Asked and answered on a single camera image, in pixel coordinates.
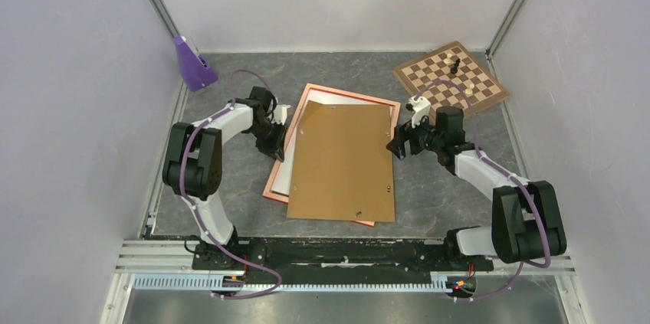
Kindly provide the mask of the orange picture frame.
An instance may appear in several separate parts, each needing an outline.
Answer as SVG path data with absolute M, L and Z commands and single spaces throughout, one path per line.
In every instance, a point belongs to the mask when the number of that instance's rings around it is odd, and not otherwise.
M 288 126 L 285 160 L 274 163 L 263 196 L 287 204 L 289 218 L 394 222 L 386 144 L 399 110 L 395 101 L 307 84 Z

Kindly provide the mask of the brown frame backing board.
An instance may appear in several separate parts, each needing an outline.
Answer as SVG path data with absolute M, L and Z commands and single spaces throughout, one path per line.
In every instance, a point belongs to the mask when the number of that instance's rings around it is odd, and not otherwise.
M 297 125 L 287 216 L 394 222 L 391 109 L 307 104 Z

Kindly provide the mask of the mountain landscape photo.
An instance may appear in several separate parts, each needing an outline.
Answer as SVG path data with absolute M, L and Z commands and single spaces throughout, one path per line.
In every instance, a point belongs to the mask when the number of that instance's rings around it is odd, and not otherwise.
M 309 102 L 321 104 L 348 104 L 348 105 L 385 105 L 389 107 L 390 126 L 386 133 L 389 139 L 393 138 L 393 129 L 399 119 L 400 103 L 378 97 L 372 97 L 360 93 L 340 90 L 332 87 L 325 87 L 309 83 L 305 86 L 300 97 L 297 108 L 289 123 L 284 144 L 284 162 L 276 161 L 272 167 L 271 174 L 264 187 L 262 196 L 267 199 L 287 204 L 289 202 L 289 184 L 293 167 L 294 156 L 294 135 L 297 124 L 300 122 L 304 108 Z

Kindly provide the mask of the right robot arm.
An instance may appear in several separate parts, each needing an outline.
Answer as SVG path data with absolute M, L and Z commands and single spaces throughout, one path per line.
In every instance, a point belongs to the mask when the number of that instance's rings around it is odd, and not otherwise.
M 440 107 L 430 120 L 423 106 L 406 108 L 412 118 L 395 128 L 386 148 L 398 159 L 435 153 L 442 167 L 491 202 L 490 225 L 448 232 L 442 256 L 449 267 L 461 269 L 482 256 L 547 268 L 554 256 L 566 252 L 556 192 L 549 182 L 520 177 L 496 163 L 477 142 L 469 142 L 461 109 Z

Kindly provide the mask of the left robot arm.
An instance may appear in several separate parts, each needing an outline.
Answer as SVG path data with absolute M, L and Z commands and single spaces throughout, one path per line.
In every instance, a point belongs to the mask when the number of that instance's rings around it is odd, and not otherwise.
M 228 102 L 217 113 L 172 125 L 162 181 L 185 202 L 199 227 L 196 266 L 231 269 L 243 262 L 236 228 L 219 195 L 223 146 L 238 134 L 249 134 L 260 153 L 283 162 L 289 109 L 270 90 L 253 87 L 248 97 Z

